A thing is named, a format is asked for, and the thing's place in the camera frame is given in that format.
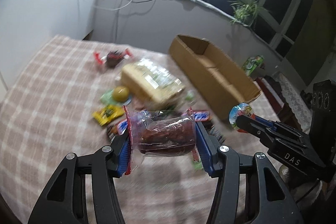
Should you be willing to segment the pink plaid tablecloth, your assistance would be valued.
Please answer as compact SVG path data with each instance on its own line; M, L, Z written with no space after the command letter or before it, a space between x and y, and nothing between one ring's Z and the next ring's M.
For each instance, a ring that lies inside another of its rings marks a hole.
M100 73L93 54L115 48L57 36L6 94L1 104L1 195L22 223L67 153L87 155L109 144L92 113L116 75ZM205 223L217 182L195 169L186 155L146 157L114 184L127 223Z

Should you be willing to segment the green drink carton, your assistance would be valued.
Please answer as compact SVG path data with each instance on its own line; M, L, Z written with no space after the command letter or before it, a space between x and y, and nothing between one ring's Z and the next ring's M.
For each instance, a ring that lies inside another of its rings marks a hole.
M252 72L260 67L264 63L264 57L257 55L249 57L242 66L242 70L244 71L246 76L250 76Z

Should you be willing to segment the yellow pudding cup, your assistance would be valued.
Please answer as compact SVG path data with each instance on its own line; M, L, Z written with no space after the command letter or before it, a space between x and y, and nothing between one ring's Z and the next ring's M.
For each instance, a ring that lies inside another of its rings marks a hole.
M131 93L125 86L117 86L112 91L112 100L119 105L128 105L131 102Z

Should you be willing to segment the red wrapped chocolate cake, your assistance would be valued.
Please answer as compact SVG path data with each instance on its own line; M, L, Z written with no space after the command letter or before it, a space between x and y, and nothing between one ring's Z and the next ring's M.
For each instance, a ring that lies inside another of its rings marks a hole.
M99 52L94 52L93 56L97 65L105 66L107 68L115 68L120 62L133 57L133 54L127 48L124 51L109 51L103 57L100 56Z

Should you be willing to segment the white lace cloth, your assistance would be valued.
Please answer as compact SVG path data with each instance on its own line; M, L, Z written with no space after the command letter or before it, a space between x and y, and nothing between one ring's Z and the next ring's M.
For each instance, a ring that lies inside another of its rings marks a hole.
M298 90L281 72L277 72L274 75L274 79L279 82L282 89L282 95L293 112L302 131L308 134L312 121L312 111L307 107Z

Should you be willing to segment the Snickers bar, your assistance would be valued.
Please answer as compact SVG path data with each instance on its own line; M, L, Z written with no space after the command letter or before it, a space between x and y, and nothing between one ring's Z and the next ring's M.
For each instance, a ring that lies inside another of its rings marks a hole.
M206 122L211 120L209 111L195 111L194 118L196 122ZM112 126L111 132L113 134L122 135L127 129L127 119L118 122L116 125Z

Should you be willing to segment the dark red jelly snack pack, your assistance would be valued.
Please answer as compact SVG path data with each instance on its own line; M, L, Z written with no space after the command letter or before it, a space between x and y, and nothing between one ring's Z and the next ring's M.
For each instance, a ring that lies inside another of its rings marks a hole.
M126 175L139 165L135 155L175 157L191 152L197 142L196 123L191 108L175 110L134 110L124 107L130 136L131 157Z

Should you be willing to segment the yellow candy packet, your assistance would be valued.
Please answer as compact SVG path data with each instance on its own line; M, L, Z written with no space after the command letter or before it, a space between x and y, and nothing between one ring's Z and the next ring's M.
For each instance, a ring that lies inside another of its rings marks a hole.
M124 114L123 108L116 105L107 105L99 111L95 111L92 117L100 126L105 126Z

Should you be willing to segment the potted spider plant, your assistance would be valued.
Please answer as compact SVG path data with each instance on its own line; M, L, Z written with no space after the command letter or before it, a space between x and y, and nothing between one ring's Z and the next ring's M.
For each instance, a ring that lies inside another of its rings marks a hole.
M232 25L235 23L251 27L261 11L268 11L258 0L234 0L228 1L234 12L233 19L230 21Z

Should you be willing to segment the colourful lid jelly cup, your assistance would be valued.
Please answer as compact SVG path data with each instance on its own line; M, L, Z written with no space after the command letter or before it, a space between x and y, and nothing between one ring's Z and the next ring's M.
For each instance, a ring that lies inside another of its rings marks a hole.
M237 126L236 120L241 115L246 115L252 119L256 119L254 110L249 104L243 102L237 106L234 106L228 116L228 120L233 129L235 129L237 132L247 133L246 130L240 129Z

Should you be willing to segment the red box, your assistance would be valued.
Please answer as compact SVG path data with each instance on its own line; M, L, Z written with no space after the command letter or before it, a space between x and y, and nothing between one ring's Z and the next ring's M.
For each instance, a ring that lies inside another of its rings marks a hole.
M272 106L272 109L275 111L276 114L278 114L283 109L285 102L266 79L262 77L257 77L255 81L266 96L268 102Z

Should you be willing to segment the bread loaf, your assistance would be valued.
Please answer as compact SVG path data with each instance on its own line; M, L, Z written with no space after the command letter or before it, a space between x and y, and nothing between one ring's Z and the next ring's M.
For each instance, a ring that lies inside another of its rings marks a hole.
M168 69L144 58L123 65L120 80L150 110L175 105L185 90L182 81Z

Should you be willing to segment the long cardboard box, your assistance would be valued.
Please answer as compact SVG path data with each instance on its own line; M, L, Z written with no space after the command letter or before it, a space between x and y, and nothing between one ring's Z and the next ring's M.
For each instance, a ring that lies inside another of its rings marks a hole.
M220 48L205 39L177 35L169 54L220 120L261 94L253 80Z

